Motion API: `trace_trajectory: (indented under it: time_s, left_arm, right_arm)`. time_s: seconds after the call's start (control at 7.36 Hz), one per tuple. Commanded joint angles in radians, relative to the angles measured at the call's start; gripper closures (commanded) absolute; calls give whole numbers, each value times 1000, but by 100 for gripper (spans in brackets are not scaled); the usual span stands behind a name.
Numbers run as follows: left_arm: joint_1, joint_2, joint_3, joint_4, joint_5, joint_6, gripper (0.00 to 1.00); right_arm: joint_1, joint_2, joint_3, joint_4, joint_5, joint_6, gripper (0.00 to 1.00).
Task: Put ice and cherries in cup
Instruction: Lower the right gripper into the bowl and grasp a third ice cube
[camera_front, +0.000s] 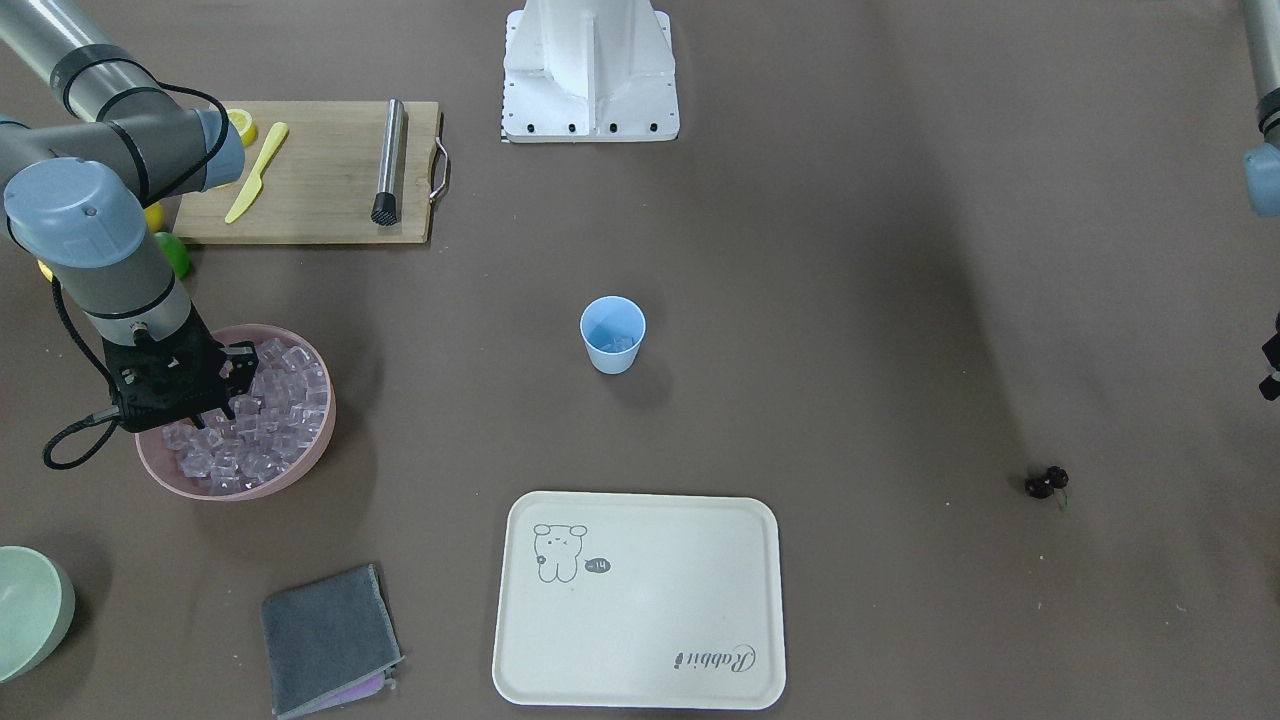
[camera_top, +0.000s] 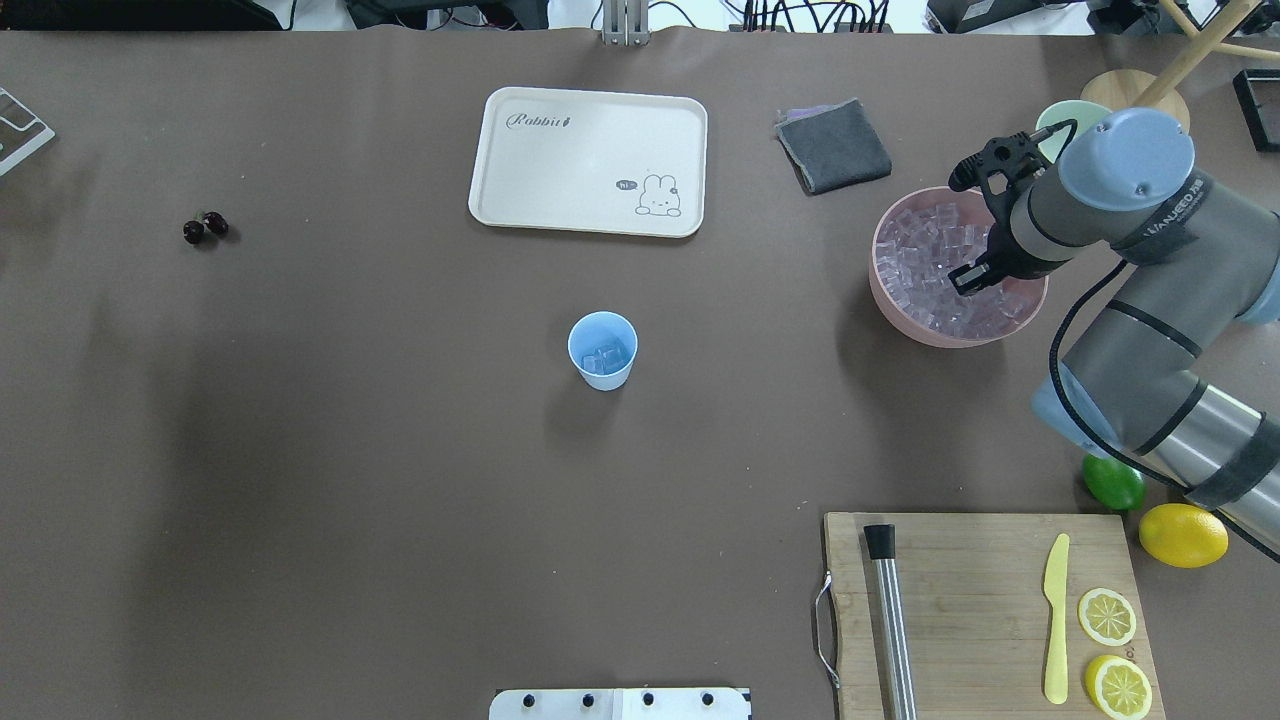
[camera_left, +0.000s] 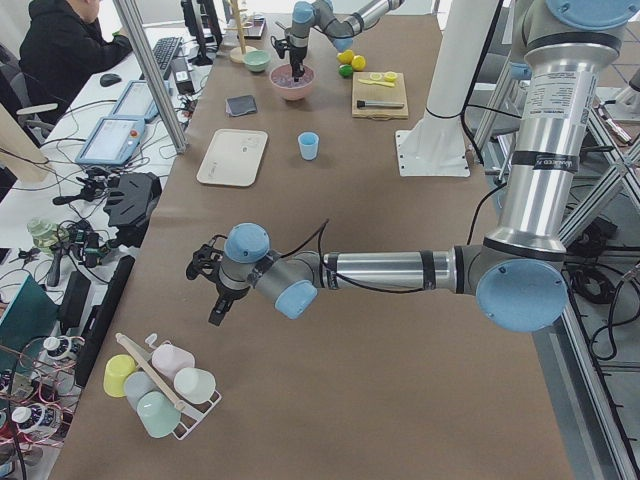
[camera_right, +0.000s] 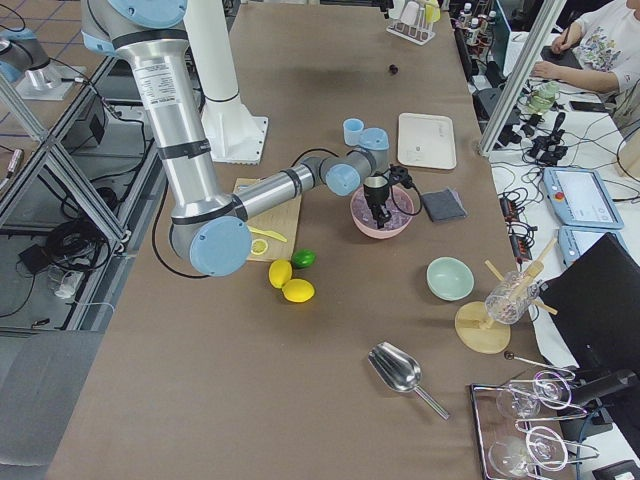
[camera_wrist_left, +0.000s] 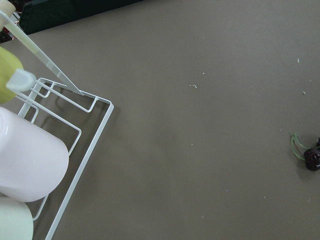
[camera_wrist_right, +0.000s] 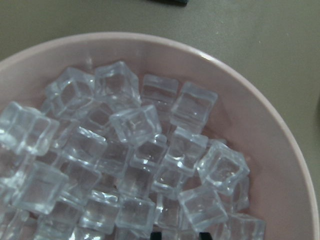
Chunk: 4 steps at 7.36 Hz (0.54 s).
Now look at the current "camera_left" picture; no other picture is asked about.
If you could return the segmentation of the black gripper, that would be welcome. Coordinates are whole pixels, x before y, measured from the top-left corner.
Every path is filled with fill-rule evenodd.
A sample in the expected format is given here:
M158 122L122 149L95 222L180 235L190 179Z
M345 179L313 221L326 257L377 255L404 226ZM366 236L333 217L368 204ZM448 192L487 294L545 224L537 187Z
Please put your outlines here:
M306 57L306 47L299 47L291 44L289 46L290 64L292 66L292 79L294 83L299 82L304 77L305 68L303 65Z
M222 281L218 281L216 283L216 290L218 299L209 314L208 322L214 326L220 326L233 303L246 296L246 289L231 288Z

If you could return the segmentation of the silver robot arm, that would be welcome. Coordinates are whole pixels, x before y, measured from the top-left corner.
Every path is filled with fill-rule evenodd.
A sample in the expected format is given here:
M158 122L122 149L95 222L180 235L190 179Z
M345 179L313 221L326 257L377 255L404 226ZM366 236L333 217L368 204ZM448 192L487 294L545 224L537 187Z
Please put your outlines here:
M518 1L508 68L528 76L505 203L479 245L447 251L323 253L272 249L254 223L235 226L222 249L208 246L205 275L219 324L250 290L295 319L322 288L391 294L448 289L472 295L486 317L512 331L553 324L568 300L560 224L579 167L600 72L619 55L635 1Z
M291 26L285 29L284 37L294 81L297 82L305 73L303 62L307 56L308 40L313 28L317 28L337 47L336 43L351 40L372 28L384 15L403 4L403 0L370 1L344 20L340 20L336 17L330 1L296 2Z

